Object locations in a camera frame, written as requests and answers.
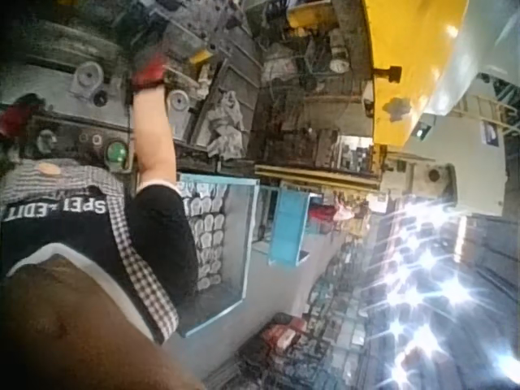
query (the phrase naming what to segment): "button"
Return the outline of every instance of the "button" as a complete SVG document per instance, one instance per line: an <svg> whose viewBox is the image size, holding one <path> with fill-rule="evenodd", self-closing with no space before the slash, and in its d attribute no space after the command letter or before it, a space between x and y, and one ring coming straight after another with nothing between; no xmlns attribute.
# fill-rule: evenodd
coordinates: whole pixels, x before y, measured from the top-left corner
<svg viewBox="0 0 520 390"><path fill-rule="evenodd" d="M127 146L121 141L113 141L106 147L106 160L109 163L123 164L127 158Z"/></svg>

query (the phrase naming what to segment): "overhead light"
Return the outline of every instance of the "overhead light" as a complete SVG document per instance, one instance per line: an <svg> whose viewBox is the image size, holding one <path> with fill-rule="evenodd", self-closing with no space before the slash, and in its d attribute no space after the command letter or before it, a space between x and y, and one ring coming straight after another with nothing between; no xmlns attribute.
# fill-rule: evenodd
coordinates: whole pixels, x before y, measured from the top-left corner
<svg viewBox="0 0 520 390"><path fill-rule="evenodd" d="M406 240L408 238L410 234L408 233L408 231L406 229L401 229L399 231L399 237L402 239L402 240Z"/></svg>
<svg viewBox="0 0 520 390"><path fill-rule="evenodd" d="M512 356L499 357L498 365L502 372L516 384L520 384L520 362Z"/></svg>
<svg viewBox="0 0 520 390"><path fill-rule="evenodd" d="M387 295L387 302L390 306L399 305L401 303L401 297L397 293L397 291L393 290Z"/></svg>
<svg viewBox="0 0 520 390"><path fill-rule="evenodd" d="M426 250L419 258L419 264L425 270L431 270L436 263L436 258L433 256L433 254L431 254L429 250Z"/></svg>
<svg viewBox="0 0 520 390"><path fill-rule="evenodd" d="M443 282L440 287L442 294L449 299L449 303L452 305L471 300L471 295L461 286L457 278Z"/></svg>
<svg viewBox="0 0 520 390"><path fill-rule="evenodd" d="M410 271L408 268L406 268L405 266L400 266L399 269L397 270L397 278L401 281L401 282L405 282L411 275L412 271Z"/></svg>
<svg viewBox="0 0 520 390"><path fill-rule="evenodd" d="M408 240L406 240L406 246L408 246L413 251L416 251L419 247L419 240L416 236L411 236Z"/></svg>
<svg viewBox="0 0 520 390"><path fill-rule="evenodd" d="M435 351L440 351L439 343L430 327L427 325L421 326L414 334L415 345L422 349L422 351L431 358Z"/></svg>
<svg viewBox="0 0 520 390"><path fill-rule="evenodd" d="M462 246L464 245L464 240L466 239L467 222L468 218L464 215L458 221L457 241L455 241L455 254L453 256L455 262L461 262Z"/></svg>
<svg viewBox="0 0 520 390"><path fill-rule="evenodd" d="M405 302L412 307L417 307L423 302L423 296L415 288L411 288L405 292Z"/></svg>
<svg viewBox="0 0 520 390"><path fill-rule="evenodd" d="M436 207L436 210L431 211L429 219L434 227L440 228L449 219L449 215L441 207Z"/></svg>
<svg viewBox="0 0 520 390"><path fill-rule="evenodd" d="M393 260L394 262L396 262L397 264L399 264L400 262L403 261L403 257L402 257L402 255L401 255L400 253L395 252L395 253L393 254L393 256L392 256L392 260Z"/></svg>
<svg viewBox="0 0 520 390"><path fill-rule="evenodd" d="M402 335L405 327L399 323L399 320L395 320L390 324L390 328L388 330L394 335L394 337L397 338L399 335Z"/></svg>
<svg viewBox="0 0 520 390"><path fill-rule="evenodd" d="M402 385L408 382L408 375L403 367L395 366L392 368L392 379Z"/></svg>

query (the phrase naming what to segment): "red object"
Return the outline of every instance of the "red object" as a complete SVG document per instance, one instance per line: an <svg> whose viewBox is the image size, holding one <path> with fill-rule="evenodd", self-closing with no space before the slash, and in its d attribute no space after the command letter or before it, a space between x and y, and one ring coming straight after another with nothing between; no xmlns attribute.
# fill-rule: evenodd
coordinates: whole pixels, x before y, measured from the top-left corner
<svg viewBox="0 0 520 390"><path fill-rule="evenodd" d="M154 88L163 84L166 58L163 55L153 57L145 67L136 72L132 78L135 89Z"/></svg>
<svg viewBox="0 0 520 390"><path fill-rule="evenodd" d="M45 105L35 93L28 93L11 104L0 117L0 132L6 138L19 137L25 129L31 115Z"/></svg>
<svg viewBox="0 0 520 390"><path fill-rule="evenodd" d="M310 205L309 216L324 222L332 222L336 208L330 205Z"/></svg>

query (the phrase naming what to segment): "yellow machine part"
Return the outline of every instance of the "yellow machine part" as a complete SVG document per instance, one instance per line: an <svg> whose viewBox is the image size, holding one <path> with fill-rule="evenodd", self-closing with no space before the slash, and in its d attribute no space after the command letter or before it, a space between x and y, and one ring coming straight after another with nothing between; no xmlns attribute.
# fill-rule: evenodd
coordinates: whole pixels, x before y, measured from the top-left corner
<svg viewBox="0 0 520 390"><path fill-rule="evenodd" d="M294 6L287 11L291 28L318 28L337 23L331 0L319 0Z"/></svg>
<svg viewBox="0 0 520 390"><path fill-rule="evenodd" d="M402 67L400 83L374 79L374 143L402 147L453 52L467 0L364 0L374 68ZM411 111L392 122L383 109L408 99Z"/></svg>

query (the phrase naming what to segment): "gray floor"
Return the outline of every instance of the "gray floor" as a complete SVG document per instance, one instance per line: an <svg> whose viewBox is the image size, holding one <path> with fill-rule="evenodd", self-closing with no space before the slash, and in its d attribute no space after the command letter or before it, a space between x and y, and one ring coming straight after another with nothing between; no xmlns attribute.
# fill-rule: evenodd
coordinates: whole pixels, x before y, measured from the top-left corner
<svg viewBox="0 0 520 390"><path fill-rule="evenodd" d="M247 295L232 312L187 339L174 335L167 351L204 379L229 359L274 313L301 314L312 284L345 240L345 234L307 235L302 248L309 258L297 269L269 266L267 256L252 251Z"/></svg>

